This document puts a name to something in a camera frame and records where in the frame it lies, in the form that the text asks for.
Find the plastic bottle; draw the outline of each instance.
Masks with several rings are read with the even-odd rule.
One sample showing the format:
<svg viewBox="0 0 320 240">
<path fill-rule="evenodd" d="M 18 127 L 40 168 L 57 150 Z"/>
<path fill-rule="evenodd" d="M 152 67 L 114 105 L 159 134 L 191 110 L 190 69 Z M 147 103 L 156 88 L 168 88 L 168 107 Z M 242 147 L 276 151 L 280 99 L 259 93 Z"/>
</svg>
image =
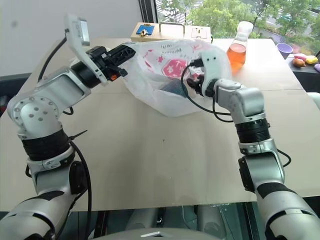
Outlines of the plastic bottle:
<svg viewBox="0 0 320 240">
<path fill-rule="evenodd" d="M 247 41 L 254 25 L 248 21 L 239 22 L 235 39 L 226 54 L 228 55 L 232 74 L 236 74 L 245 64 Z"/>
</svg>

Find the metal handle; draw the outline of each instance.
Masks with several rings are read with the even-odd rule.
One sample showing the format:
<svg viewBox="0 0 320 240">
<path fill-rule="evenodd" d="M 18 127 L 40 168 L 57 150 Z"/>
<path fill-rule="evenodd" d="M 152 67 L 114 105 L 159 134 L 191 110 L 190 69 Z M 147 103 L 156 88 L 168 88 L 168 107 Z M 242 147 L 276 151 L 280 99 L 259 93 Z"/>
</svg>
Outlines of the metal handle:
<svg viewBox="0 0 320 240">
<path fill-rule="evenodd" d="M 182 27 L 183 27 L 183 35 L 186 33 L 186 27 L 185 27 L 185 25 L 182 24 L 182 23 L 178 23 L 178 22 L 160 22 L 160 23 L 159 23 L 159 32 L 160 32 L 160 33 L 161 33 L 161 25 L 162 25 L 162 24 L 182 26 Z"/>
</svg>

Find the table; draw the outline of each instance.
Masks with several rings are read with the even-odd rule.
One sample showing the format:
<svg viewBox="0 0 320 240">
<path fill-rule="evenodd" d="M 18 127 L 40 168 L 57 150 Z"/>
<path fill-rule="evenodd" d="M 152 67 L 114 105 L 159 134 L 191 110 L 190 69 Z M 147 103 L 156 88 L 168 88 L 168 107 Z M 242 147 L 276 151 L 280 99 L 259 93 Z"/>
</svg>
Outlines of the table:
<svg viewBox="0 0 320 240">
<path fill-rule="evenodd" d="M 113 48 L 127 40 L 98 38 L 92 45 Z M 231 40 L 214 42 L 228 48 Z M 319 195 L 320 111 L 270 39 L 250 39 L 248 46 L 247 62 L 235 79 L 262 89 L 270 133 L 277 147 L 292 157 L 285 168 L 287 186 L 303 197 Z M 69 64 L 72 57 L 63 46 L 47 73 Z M 21 92 L 35 86 L 41 65 Z M 242 185 L 241 154 L 232 123 L 220 122 L 206 112 L 163 116 L 132 96 L 121 79 L 94 88 L 74 106 L 74 112 L 63 114 L 60 121 L 69 136 L 88 129 L 75 142 L 90 170 L 94 211 L 256 199 Z M 0 120 L 0 211 L 9 211 L 35 195 L 32 181 L 25 176 L 27 155 L 17 129 L 4 114 Z M 74 210 L 86 209 L 84 196 Z"/>
</svg>

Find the white bottle cap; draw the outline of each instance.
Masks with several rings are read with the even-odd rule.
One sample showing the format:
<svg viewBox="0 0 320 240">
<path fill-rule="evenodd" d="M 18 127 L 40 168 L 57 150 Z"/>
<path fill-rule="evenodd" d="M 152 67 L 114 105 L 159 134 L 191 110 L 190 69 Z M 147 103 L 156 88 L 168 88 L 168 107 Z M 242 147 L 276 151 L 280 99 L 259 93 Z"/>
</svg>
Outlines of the white bottle cap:
<svg viewBox="0 0 320 240">
<path fill-rule="evenodd" d="M 250 33 L 254 29 L 254 25 L 249 21 L 239 22 L 235 39 L 239 41 L 247 41 Z"/>
</svg>

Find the toy fruit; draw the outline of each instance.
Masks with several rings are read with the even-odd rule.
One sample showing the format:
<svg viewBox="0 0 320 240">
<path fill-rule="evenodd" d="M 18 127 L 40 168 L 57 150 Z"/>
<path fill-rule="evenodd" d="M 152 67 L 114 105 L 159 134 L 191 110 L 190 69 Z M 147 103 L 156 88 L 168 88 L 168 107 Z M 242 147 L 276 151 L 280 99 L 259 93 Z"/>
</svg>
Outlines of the toy fruit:
<svg viewBox="0 0 320 240">
<path fill-rule="evenodd" d="M 320 64 L 316 64 L 314 65 L 315 70 L 317 70 L 320 73 Z"/>
<path fill-rule="evenodd" d="M 303 53 L 297 53 L 294 55 L 295 59 L 301 59 L 303 61 L 305 61 L 307 59 L 307 55 L 303 54 Z"/>
<path fill-rule="evenodd" d="M 306 66 L 305 61 L 299 58 L 293 59 L 293 65 L 295 65 L 298 68 L 302 68 Z"/>
<path fill-rule="evenodd" d="M 318 58 L 316 56 L 307 56 L 305 62 L 307 64 L 315 64 L 318 62 Z"/>
</svg>

